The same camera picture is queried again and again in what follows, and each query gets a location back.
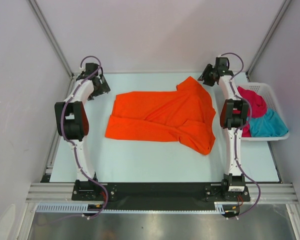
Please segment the orange t-shirt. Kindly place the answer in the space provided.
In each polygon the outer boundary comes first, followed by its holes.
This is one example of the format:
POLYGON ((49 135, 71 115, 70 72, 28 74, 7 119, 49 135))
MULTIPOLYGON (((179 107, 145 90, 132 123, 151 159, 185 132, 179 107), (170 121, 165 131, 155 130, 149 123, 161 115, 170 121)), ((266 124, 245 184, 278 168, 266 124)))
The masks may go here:
POLYGON ((211 95, 189 76, 174 91, 131 91, 115 97, 105 137, 115 140, 179 142, 209 155, 216 137, 211 95))

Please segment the red t-shirt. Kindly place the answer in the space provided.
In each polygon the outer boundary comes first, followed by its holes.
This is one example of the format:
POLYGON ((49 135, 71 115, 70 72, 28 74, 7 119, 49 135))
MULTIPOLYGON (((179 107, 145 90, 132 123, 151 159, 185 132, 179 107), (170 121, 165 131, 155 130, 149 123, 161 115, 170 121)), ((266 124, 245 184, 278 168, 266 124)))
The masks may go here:
POLYGON ((259 118, 262 118, 267 113, 267 104, 263 97, 261 97, 254 91, 244 89, 241 86, 238 86, 237 89, 241 97, 246 99, 251 105, 251 120, 249 122, 249 125, 243 128, 242 133, 243 137, 250 138, 252 137, 251 130, 257 126, 256 120, 259 120, 259 118))

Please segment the white plastic laundry basket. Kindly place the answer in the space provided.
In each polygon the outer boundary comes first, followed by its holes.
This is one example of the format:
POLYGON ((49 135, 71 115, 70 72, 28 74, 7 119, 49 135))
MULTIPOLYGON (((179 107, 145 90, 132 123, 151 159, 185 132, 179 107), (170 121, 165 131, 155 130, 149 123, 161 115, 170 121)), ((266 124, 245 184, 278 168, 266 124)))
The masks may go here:
POLYGON ((237 89, 241 97, 248 100, 252 107, 249 125, 243 129, 243 140, 268 142, 288 138, 289 129, 269 85, 255 82, 240 83, 237 89))

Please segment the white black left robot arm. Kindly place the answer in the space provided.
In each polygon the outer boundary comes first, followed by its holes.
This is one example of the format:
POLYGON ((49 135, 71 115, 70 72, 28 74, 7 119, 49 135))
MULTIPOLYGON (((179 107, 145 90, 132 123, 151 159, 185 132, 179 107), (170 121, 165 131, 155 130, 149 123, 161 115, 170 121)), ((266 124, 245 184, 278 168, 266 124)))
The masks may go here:
POLYGON ((76 167, 71 199, 74 201, 94 201, 99 196, 105 200, 107 191, 98 183, 88 151, 90 130, 85 103, 110 91, 99 63, 88 62, 81 68, 74 88, 69 96, 54 105, 58 134, 70 146, 76 167))

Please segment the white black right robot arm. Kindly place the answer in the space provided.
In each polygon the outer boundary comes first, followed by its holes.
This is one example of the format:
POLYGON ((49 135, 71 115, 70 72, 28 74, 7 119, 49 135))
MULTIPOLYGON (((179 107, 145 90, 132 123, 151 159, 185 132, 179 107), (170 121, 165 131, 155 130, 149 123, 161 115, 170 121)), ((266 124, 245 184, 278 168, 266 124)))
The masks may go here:
POLYGON ((240 95, 236 85, 236 74, 230 70, 230 61, 223 53, 215 58, 215 64, 208 64, 199 77, 207 86, 218 84, 225 101, 219 117, 220 127, 226 138, 226 170, 220 183, 205 186, 207 202, 249 202, 249 189, 246 186, 246 175, 241 163, 241 140, 243 128, 247 125, 248 114, 252 113, 247 100, 240 95))

